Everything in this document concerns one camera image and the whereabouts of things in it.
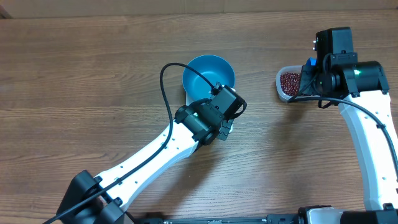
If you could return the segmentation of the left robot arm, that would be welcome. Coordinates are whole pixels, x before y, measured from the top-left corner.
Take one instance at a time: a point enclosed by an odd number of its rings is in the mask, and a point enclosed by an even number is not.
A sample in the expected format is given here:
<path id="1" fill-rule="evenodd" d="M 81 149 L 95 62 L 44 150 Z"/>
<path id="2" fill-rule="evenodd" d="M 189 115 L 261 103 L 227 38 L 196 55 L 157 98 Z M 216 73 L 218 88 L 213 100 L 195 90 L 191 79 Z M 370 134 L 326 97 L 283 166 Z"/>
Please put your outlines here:
<path id="1" fill-rule="evenodd" d="M 246 107 L 226 85 L 214 88 L 211 98 L 181 106 L 158 137 L 124 162 L 96 176 L 86 170 L 76 175 L 49 222 L 124 223 L 127 209 L 150 183 L 200 147 L 225 140 Z"/>

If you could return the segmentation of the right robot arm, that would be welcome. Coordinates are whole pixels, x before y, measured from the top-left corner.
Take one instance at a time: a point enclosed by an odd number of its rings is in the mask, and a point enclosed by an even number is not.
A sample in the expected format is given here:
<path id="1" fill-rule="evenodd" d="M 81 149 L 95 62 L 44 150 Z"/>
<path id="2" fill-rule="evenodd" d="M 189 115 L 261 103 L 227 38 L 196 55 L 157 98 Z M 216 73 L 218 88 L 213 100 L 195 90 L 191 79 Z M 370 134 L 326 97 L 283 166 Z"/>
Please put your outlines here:
<path id="1" fill-rule="evenodd" d="M 397 223 L 397 134 L 391 115 L 389 84 L 377 61 L 359 62 L 349 27 L 317 32 L 317 59 L 299 101 L 317 101 L 320 108 L 339 107 L 352 137 L 361 170 L 362 212 L 329 206 L 301 208 L 304 223 Z"/>

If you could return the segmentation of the blue plastic scoop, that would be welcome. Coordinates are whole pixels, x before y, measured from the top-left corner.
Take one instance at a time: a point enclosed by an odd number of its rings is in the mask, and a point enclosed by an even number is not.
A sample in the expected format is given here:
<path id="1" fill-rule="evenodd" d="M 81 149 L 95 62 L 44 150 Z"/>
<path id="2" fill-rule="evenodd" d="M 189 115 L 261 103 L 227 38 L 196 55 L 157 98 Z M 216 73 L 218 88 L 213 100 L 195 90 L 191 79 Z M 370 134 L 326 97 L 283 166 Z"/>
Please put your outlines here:
<path id="1" fill-rule="evenodd" d="M 309 58 L 306 62 L 306 65 L 308 66 L 315 66 L 317 64 L 317 60 L 315 58 Z"/>

